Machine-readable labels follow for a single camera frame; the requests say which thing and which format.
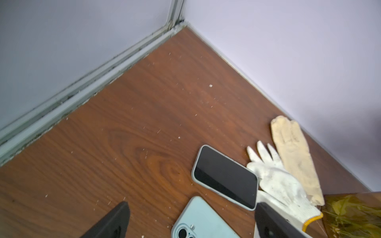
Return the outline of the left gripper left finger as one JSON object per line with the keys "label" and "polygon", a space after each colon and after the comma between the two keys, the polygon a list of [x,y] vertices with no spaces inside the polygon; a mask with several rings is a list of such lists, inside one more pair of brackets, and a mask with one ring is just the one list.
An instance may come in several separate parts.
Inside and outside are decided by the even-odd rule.
{"label": "left gripper left finger", "polygon": [[124,238],[130,215],[128,203],[122,201],[80,238]]}

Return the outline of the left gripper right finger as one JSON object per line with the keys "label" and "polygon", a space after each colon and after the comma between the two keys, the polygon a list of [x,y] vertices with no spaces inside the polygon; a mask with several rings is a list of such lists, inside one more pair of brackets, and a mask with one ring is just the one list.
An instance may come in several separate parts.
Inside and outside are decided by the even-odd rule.
{"label": "left gripper right finger", "polygon": [[298,230],[268,204],[257,204],[255,211],[255,238],[309,238],[305,232]]}

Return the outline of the mint green phone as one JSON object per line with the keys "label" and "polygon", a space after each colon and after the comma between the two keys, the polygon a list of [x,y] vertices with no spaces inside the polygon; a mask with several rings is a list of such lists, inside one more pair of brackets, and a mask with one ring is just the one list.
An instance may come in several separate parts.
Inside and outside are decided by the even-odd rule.
{"label": "mint green phone", "polygon": [[190,199],[171,230],[171,238],[237,237],[237,233],[200,196]]}

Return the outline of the grey plastic storage box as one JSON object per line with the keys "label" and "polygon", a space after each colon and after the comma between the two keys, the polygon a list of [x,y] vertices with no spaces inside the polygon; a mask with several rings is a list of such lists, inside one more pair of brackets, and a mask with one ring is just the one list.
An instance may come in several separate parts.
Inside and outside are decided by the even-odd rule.
{"label": "grey plastic storage box", "polygon": [[257,192],[255,209],[255,238],[309,238],[301,223],[287,213],[280,202],[270,199],[263,191]]}

